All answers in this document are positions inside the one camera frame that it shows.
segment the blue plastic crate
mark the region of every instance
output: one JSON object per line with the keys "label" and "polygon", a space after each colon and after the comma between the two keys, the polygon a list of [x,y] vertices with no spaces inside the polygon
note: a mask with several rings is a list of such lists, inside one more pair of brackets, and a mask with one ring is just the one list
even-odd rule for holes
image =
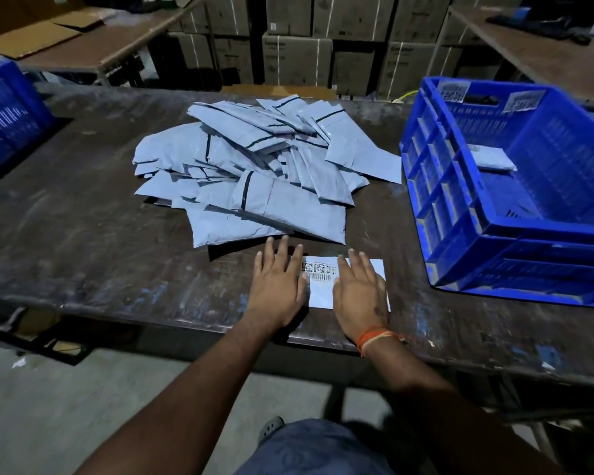
{"label": "blue plastic crate", "polygon": [[53,115],[16,64],[0,56],[0,165],[54,122]]}
{"label": "blue plastic crate", "polygon": [[[479,169],[467,144],[502,148],[517,171]],[[400,150],[432,286],[594,306],[594,118],[577,103],[426,78]]]}

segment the left hand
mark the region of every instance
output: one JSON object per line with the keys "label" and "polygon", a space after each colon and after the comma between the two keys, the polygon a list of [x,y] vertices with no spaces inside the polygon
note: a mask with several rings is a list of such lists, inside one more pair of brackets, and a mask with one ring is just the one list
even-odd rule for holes
{"label": "left hand", "polygon": [[255,317],[273,332],[288,325],[307,299],[308,277],[301,273],[303,245],[299,244],[288,260],[288,235],[279,242],[277,256],[273,238],[269,237],[264,252],[258,252],[253,269],[253,284],[246,306],[246,315]]}

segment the qr code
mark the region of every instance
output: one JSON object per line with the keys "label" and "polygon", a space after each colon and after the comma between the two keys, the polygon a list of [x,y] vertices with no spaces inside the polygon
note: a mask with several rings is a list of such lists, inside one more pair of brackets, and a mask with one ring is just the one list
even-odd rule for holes
{"label": "qr code", "polygon": [[532,90],[529,92],[511,93],[506,101],[504,113],[512,111],[534,110],[545,95],[545,90]]}
{"label": "qr code", "polygon": [[301,271],[305,271],[310,280],[329,282],[336,274],[336,267],[327,263],[303,262]]}
{"label": "qr code", "polygon": [[444,101],[462,103],[470,87],[470,81],[441,81],[438,92]]}

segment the yellow cable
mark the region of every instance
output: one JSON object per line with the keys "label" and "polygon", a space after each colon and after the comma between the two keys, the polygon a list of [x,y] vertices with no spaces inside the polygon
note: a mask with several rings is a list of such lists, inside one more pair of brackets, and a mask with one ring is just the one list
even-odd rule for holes
{"label": "yellow cable", "polygon": [[411,95],[415,95],[417,93],[418,93],[418,90],[412,90],[410,92],[405,93],[400,98],[396,98],[396,100],[394,100],[392,103],[399,103],[399,102],[403,101],[405,98],[410,97]]}

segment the right hand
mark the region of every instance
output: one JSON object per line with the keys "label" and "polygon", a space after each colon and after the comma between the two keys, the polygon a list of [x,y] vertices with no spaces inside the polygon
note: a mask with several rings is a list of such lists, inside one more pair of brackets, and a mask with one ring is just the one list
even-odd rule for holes
{"label": "right hand", "polygon": [[363,252],[350,248],[348,266],[339,255],[339,278],[334,280],[333,311],[341,329],[354,343],[365,330],[385,327],[388,322],[385,280],[374,271]]}

